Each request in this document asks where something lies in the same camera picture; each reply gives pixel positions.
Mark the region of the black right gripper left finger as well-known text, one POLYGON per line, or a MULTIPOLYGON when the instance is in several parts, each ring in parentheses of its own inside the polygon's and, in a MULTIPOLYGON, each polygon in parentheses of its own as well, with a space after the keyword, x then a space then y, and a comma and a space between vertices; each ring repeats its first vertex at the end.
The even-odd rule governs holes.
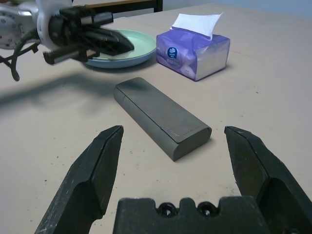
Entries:
POLYGON ((36 229, 37 234, 87 234, 106 213, 124 129, 100 132, 70 166, 36 229))

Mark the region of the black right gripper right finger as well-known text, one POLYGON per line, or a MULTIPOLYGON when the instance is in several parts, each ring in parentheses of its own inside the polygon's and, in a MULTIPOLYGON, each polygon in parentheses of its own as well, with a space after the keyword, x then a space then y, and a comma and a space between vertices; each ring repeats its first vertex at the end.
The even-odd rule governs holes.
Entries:
POLYGON ((225 127, 236 184, 252 196, 272 234, 310 234, 312 202, 285 164, 251 132, 225 127))

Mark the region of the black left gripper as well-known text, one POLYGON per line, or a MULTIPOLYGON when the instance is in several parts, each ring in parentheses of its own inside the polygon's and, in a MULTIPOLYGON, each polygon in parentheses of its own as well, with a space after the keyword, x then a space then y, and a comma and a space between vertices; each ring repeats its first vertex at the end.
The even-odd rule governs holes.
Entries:
POLYGON ((89 7, 70 7, 52 16, 48 33, 57 46, 43 56, 54 65, 68 59, 87 62, 103 54, 124 54, 133 51, 134 45, 122 33, 101 28, 113 22, 110 12, 97 13, 89 7))

